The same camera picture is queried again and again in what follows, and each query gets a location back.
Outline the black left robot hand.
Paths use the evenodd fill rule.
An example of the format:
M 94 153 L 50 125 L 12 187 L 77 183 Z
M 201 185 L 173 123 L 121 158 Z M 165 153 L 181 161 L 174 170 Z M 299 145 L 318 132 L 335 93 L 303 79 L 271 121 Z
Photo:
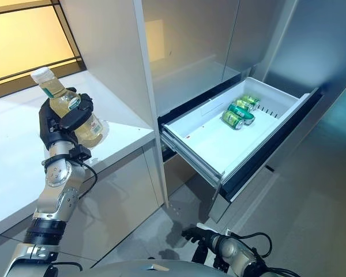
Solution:
M 49 97 L 39 111 L 40 137 L 46 147 L 66 140 L 92 148 L 102 138 L 102 126 L 93 115 L 93 102 L 88 94 L 75 88 L 63 88 Z

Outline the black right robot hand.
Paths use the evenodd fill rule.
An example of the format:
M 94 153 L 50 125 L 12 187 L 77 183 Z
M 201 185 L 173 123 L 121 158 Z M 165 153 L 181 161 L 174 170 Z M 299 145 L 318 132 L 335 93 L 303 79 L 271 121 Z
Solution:
M 190 227 L 188 229 L 183 230 L 181 235 L 186 240 L 191 241 L 192 243 L 201 241 L 204 243 L 206 247 L 209 248 L 212 246 L 213 238 L 218 236 L 218 233 L 212 230 L 205 230 L 199 227 Z

